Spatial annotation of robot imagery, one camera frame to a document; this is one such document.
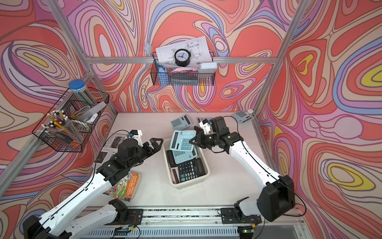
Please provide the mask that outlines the small blue calculator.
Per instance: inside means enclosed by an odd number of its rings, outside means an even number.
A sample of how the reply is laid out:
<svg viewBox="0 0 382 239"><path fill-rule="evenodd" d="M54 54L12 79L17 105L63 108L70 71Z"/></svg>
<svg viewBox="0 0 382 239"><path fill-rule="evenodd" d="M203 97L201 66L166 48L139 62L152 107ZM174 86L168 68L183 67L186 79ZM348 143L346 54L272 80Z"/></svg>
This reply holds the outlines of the small blue calculator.
<svg viewBox="0 0 382 239"><path fill-rule="evenodd" d="M191 152L194 145L189 141L196 136L195 130L175 130L170 143L170 150Z"/></svg>

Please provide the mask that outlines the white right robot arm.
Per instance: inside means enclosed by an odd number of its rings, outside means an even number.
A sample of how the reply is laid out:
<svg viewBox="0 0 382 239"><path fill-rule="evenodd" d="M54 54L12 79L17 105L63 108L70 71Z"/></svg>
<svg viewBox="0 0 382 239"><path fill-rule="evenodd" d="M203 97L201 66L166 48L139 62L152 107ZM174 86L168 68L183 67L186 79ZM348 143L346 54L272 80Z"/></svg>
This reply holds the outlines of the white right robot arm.
<svg viewBox="0 0 382 239"><path fill-rule="evenodd" d="M261 215L265 220L273 222L295 207L293 180L287 175L280 176L266 165L238 132L205 134L200 131L189 143L210 150L218 146L235 158L255 179L261 192L257 198L245 197L234 204L238 217Z"/></svg>

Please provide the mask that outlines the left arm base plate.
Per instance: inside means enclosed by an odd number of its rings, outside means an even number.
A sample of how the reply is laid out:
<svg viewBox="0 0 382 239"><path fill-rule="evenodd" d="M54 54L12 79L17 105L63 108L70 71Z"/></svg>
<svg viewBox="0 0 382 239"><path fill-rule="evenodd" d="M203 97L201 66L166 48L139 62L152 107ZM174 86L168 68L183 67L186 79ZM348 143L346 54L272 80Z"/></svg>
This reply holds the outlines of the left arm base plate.
<svg viewBox="0 0 382 239"><path fill-rule="evenodd" d="M143 209L122 209L116 212L116 218L105 225L141 225Z"/></svg>

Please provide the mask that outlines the pink calculator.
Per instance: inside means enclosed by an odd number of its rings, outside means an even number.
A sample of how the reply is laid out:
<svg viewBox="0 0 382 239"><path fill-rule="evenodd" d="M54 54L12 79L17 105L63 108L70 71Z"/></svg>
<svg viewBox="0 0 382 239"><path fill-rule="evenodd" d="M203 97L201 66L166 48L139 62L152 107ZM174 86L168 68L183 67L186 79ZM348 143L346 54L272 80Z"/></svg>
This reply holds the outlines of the pink calculator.
<svg viewBox="0 0 382 239"><path fill-rule="evenodd" d="M171 172L171 177L172 177L173 184L179 184L180 181L179 181L178 167L170 168L170 172Z"/></svg>

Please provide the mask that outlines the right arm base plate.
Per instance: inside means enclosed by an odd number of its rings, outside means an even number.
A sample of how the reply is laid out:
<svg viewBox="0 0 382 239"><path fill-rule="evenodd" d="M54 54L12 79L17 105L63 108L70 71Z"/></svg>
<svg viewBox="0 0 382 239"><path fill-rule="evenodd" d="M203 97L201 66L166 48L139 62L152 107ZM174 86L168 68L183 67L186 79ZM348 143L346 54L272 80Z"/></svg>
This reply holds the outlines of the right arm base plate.
<svg viewBox="0 0 382 239"><path fill-rule="evenodd" d="M224 225L228 224L251 224L258 225L262 223L262 219L258 215L245 216L235 208L221 208L218 209L218 214Z"/></svg>

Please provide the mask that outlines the cream plastic storage box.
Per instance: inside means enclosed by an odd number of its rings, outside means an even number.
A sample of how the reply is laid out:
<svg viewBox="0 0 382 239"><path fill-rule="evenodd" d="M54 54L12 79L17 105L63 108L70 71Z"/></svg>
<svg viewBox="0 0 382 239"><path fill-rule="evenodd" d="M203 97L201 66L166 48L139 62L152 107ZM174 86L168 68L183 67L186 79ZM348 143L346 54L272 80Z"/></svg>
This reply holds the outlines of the cream plastic storage box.
<svg viewBox="0 0 382 239"><path fill-rule="evenodd" d="M194 148L192 153L176 153L170 150L171 140L166 139L163 142L162 151L166 164L166 170L170 185L175 188L184 188L196 183L200 183L210 176L210 167L205 159L205 155L199 148ZM194 157L180 163L176 162L177 156Z"/></svg>

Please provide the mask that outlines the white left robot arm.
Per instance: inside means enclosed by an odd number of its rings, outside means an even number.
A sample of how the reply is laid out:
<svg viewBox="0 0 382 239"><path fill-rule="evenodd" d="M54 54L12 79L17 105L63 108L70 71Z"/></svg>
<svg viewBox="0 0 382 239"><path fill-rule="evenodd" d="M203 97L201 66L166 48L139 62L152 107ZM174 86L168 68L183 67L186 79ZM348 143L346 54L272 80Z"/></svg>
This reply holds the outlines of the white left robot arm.
<svg viewBox="0 0 382 239"><path fill-rule="evenodd" d="M161 138L151 138L139 145L135 138L125 139L118 146L117 153L67 199L41 216L27 218L22 224L24 238L79 239L102 225L126 222L128 209L119 199L113 199L101 209L79 219L77 216L99 195L127 176L133 167L159 152L163 142Z"/></svg>

